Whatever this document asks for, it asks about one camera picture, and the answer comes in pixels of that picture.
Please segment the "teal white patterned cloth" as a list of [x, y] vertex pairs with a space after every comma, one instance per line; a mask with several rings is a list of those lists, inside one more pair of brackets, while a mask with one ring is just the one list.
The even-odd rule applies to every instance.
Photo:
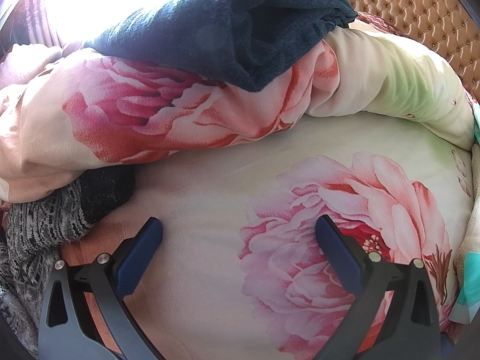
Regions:
[[473, 322], [479, 311], [479, 105], [473, 104], [475, 118], [474, 135], [476, 143], [472, 149], [473, 211], [469, 219], [465, 238], [456, 259], [460, 293], [449, 319], [463, 325]]

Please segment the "grey black knit garment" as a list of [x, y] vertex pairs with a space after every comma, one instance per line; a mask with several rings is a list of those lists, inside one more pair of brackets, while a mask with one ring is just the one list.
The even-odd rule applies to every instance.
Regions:
[[38, 356], [41, 303], [62, 245], [77, 242], [133, 195], [133, 166], [83, 173], [49, 196], [7, 209], [1, 232], [1, 316], [16, 339]]

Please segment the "floral pink bed sheet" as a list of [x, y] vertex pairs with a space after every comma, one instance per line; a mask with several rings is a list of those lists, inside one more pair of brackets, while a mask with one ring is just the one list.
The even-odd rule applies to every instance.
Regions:
[[166, 358], [310, 359], [353, 300], [320, 252], [319, 216], [388, 261], [423, 259], [455, 336], [453, 263], [472, 208], [467, 150], [404, 119], [306, 116], [141, 166], [129, 202], [63, 256], [90, 263], [157, 217], [163, 243], [126, 303]]

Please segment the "floral pink rolled quilt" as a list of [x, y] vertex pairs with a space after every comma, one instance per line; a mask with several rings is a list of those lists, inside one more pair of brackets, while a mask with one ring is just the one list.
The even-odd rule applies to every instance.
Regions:
[[90, 169], [235, 146], [302, 116], [360, 111], [473, 144], [469, 96], [447, 61], [366, 24], [336, 28], [256, 93], [91, 49], [15, 45], [1, 61], [1, 199], [33, 202]]

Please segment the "maroon striped curtain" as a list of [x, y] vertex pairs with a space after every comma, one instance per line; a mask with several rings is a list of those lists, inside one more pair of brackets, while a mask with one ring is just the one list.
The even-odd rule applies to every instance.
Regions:
[[1, 0], [1, 55], [13, 45], [64, 47], [46, 0]]

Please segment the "tufted tan leather headboard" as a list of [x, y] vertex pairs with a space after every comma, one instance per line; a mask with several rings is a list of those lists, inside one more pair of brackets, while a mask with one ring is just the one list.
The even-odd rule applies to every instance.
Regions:
[[437, 52], [479, 96], [479, 24], [462, 0], [348, 0]]

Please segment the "dark teal knit pants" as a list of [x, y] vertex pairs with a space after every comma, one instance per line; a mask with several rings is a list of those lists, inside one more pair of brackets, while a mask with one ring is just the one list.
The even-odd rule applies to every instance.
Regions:
[[259, 92], [356, 17], [347, 0], [170, 0], [134, 11], [85, 46]]

